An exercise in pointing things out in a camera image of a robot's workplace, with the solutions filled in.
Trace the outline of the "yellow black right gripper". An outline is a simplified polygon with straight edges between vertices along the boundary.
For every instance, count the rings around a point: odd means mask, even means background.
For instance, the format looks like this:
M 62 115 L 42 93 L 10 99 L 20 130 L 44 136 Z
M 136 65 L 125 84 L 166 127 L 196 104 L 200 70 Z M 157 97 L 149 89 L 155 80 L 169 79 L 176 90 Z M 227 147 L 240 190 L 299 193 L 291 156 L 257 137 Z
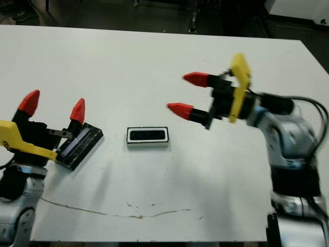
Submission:
M 209 112 L 198 110 L 184 103 L 168 103 L 167 107 L 177 116 L 193 122 L 205 122 L 210 128 L 213 119 L 228 118 L 230 123 L 244 119 L 251 111 L 255 96 L 249 91 L 251 69 L 242 53 L 233 56 L 230 67 L 220 75 L 191 72 L 183 79 L 200 87 L 211 87 L 213 98 Z

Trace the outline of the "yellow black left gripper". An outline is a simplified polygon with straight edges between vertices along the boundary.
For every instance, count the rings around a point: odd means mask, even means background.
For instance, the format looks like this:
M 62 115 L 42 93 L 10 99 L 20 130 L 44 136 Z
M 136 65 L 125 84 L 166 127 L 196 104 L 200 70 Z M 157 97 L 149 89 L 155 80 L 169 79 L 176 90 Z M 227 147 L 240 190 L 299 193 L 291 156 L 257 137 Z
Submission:
M 12 121 L 1 121 L 1 146 L 13 153 L 13 158 L 6 163 L 22 163 L 33 166 L 45 166 L 49 160 L 55 161 L 61 139 L 72 140 L 76 137 L 85 118 L 85 100 L 80 100 L 74 106 L 70 115 L 68 130 L 47 128 L 41 122 L 26 122 L 17 124 L 14 121 L 27 121 L 37 109 L 40 91 L 29 93 L 20 103 Z

